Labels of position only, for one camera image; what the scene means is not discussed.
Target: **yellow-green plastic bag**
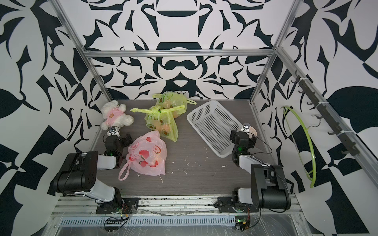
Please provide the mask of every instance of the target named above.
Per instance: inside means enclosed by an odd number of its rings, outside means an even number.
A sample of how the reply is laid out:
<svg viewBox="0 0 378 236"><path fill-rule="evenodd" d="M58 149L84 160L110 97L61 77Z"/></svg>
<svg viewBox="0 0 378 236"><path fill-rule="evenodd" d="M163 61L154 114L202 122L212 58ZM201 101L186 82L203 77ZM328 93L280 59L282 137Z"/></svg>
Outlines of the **yellow-green plastic bag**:
<svg viewBox="0 0 378 236"><path fill-rule="evenodd" d="M178 129L172 112L179 111L182 114L184 113L184 108L184 105L170 109L164 109L160 106L152 106L150 109L133 108L130 111L146 113L146 117L144 119L146 120L146 126L148 128L151 130L157 130L162 136L176 142L178 137Z"/></svg>
<svg viewBox="0 0 378 236"><path fill-rule="evenodd" d="M152 95L153 98L158 98L156 101L156 105L161 106L162 108L168 109L168 108L173 108L177 106L184 105L185 108L184 110L177 110L173 111L173 118L179 117L181 114L186 112L186 104L197 104L195 101L187 99L184 95L175 93L175 92L165 92L163 94L154 94Z"/></svg>

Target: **metal base plate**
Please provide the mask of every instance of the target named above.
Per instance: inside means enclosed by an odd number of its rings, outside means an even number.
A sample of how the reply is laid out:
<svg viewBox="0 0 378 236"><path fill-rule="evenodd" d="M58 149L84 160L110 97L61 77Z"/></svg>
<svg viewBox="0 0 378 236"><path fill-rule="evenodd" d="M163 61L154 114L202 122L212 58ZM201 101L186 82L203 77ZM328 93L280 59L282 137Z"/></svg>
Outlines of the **metal base plate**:
<svg viewBox="0 0 378 236"><path fill-rule="evenodd" d="M122 199L125 202L123 205L122 214L129 214L133 209L135 210L138 209L138 202L140 200L139 198L132 197L132 198L122 198ZM103 205L97 206L96 214L98 215L111 214L114 211L115 211L115 208L112 205L103 204Z"/></svg>
<svg viewBox="0 0 378 236"><path fill-rule="evenodd" d="M240 204L240 203L233 204L232 197L218 197L218 201L220 201L222 203L221 205L223 205L218 208L219 213L222 213L222 212L246 213L247 206L249 206L249 204Z"/></svg>

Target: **pink plastic bag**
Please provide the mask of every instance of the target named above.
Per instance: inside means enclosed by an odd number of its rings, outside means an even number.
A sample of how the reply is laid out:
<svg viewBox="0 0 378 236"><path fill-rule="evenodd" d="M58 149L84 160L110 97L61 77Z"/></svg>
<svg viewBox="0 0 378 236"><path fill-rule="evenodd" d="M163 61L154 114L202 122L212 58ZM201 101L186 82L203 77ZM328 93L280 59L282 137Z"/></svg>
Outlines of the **pink plastic bag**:
<svg viewBox="0 0 378 236"><path fill-rule="evenodd" d="M165 174L165 159L167 158L167 147L160 139L159 131L154 130L137 138L128 147L126 156L127 163L119 172L118 179L124 180L129 176L130 168L140 174L157 176Z"/></svg>

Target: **black and white patterned wall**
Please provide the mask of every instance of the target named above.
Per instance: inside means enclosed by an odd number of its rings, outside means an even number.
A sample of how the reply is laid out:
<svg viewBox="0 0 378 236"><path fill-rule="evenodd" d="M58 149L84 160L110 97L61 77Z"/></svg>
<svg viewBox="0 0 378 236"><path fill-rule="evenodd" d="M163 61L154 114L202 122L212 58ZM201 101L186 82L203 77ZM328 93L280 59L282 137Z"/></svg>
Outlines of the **black and white patterned wall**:
<svg viewBox="0 0 378 236"><path fill-rule="evenodd" d="M65 0L87 49L272 48L293 0Z"/></svg>
<svg viewBox="0 0 378 236"><path fill-rule="evenodd" d="M0 231L31 235L57 202L51 181L86 151L106 102L46 0L0 1Z"/></svg>
<svg viewBox="0 0 378 236"><path fill-rule="evenodd" d="M272 48L293 0L65 0L88 50ZM114 99L250 98L265 56L99 58Z"/></svg>
<svg viewBox="0 0 378 236"><path fill-rule="evenodd" d="M114 57L93 63L114 99L175 91L192 99L249 99L267 56Z"/></svg>
<svg viewBox="0 0 378 236"><path fill-rule="evenodd" d="M344 121L377 156L378 2L374 0L305 0L283 44ZM316 156L317 178L310 188L286 124L282 106L292 106L307 126L319 115L309 98L277 59L256 100L260 121L278 163L284 166L314 235L376 235L378 189L345 151L327 134L326 122L309 129ZM308 143L294 115L287 114L307 171L312 169Z"/></svg>

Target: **white plastic basket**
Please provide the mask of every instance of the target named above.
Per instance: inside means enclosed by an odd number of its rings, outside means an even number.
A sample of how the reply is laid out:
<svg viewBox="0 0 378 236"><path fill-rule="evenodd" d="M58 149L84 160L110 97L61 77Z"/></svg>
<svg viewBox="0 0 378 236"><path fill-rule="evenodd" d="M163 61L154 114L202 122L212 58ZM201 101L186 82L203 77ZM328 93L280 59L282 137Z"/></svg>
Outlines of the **white plastic basket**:
<svg viewBox="0 0 378 236"><path fill-rule="evenodd" d="M186 119L218 157L232 153L231 130L237 130L242 124L219 102L206 102L190 112Z"/></svg>

